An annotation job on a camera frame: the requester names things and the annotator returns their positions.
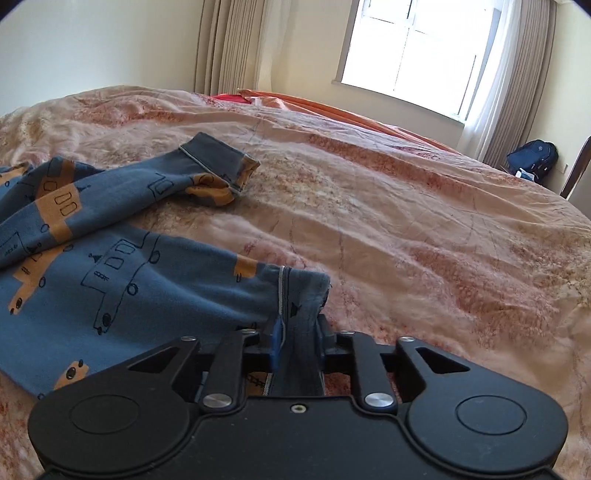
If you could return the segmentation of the blue patterned children's pants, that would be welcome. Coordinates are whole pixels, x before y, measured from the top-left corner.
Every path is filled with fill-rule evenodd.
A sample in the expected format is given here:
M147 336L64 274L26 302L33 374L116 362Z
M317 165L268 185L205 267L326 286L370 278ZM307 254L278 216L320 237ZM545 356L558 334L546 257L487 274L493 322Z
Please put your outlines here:
M181 336L214 346L270 326L284 353L314 328L329 277L259 261L130 218L186 197L230 204L256 161L198 133L102 170L55 157L1 170L1 370L41 397Z

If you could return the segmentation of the pink floral bed quilt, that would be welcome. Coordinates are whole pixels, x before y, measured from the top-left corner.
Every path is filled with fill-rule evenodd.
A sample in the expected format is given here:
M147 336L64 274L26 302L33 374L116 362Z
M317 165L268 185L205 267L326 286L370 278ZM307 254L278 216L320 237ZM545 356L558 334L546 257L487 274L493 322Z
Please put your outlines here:
M4 115L1 162L114 168L198 132L259 162L245 193L167 199L135 226L325 272L336 328L416 336L545 391L569 420L558 471L589 477L590 223L554 192L403 129L142 87Z

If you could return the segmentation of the orange bed sheet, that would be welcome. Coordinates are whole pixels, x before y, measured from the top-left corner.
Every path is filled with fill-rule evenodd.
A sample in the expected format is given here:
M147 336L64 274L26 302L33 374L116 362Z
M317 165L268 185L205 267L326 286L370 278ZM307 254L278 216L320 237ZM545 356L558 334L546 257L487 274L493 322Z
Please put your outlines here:
M446 144L422 136L402 127L390 126L380 121L370 119L369 117L359 115L353 112L339 109L338 107L325 105L312 100L297 96L280 94L276 92L256 91L249 89L240 89L235 94L221 93L213 95L212 98L220 101L227 101L240 104L257 105L263 107L276 108L284 111L294 111L318 117L331 119L361 127L374 132L383 133L389 136L397 137L410 142L430 145L439 150L458 154L458 151Z

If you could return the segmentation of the dark blue backpack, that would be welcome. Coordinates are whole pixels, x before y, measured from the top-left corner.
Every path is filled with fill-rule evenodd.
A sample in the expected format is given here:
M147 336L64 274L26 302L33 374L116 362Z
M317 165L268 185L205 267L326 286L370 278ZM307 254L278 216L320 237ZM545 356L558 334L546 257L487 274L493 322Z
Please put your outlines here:
M511 174L524 171L540 183L551 172L558 158L558 150L553 143L533 140L510 153L507 165Z

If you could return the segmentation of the beige right curtain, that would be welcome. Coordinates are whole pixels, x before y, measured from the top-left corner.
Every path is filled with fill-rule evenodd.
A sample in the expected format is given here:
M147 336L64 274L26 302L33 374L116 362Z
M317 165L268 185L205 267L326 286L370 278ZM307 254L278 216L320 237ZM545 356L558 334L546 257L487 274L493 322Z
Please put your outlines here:
M558 3L504 1L475 104L458 150L492 168L528 139L550 70Z

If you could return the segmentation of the beige curtain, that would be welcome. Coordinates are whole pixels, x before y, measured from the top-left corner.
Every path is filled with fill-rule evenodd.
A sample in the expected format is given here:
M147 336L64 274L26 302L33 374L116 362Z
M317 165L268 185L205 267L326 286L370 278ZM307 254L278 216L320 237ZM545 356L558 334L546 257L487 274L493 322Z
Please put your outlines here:
M259 83L270 1L205 1L199 19L193 90L217 95Z
M475 104L458 150L492 168L528 139L550 70L558 3L504 1Z

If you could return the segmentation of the wooden padded headboard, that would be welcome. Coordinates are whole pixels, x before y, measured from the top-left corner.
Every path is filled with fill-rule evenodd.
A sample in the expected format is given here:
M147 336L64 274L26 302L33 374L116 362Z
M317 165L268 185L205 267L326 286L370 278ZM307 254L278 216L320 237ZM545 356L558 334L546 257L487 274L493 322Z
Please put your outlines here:
M567 199L569 195L572 193L573 189L577 185L578 181L581 179L583 174L585 173L589 163L591 160L591 137L588 137L584 145L579 151L579 154L574 162L574 165L570 171L569 177L565 182L562 190L560 192L560 196L564 199Z

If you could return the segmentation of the bright window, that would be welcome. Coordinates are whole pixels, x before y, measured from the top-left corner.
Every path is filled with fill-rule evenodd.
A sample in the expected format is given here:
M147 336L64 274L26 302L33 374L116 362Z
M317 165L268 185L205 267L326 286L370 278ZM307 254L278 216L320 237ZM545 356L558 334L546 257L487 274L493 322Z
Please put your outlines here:
M513 1L356 1L338 79L466 122Z

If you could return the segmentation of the beige left curtain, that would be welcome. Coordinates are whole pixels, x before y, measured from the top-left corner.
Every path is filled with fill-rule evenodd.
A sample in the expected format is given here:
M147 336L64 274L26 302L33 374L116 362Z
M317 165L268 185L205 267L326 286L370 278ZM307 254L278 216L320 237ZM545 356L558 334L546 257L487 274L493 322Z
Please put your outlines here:
M205 1L199 19L193 90L217 95L259 83L270 1Z

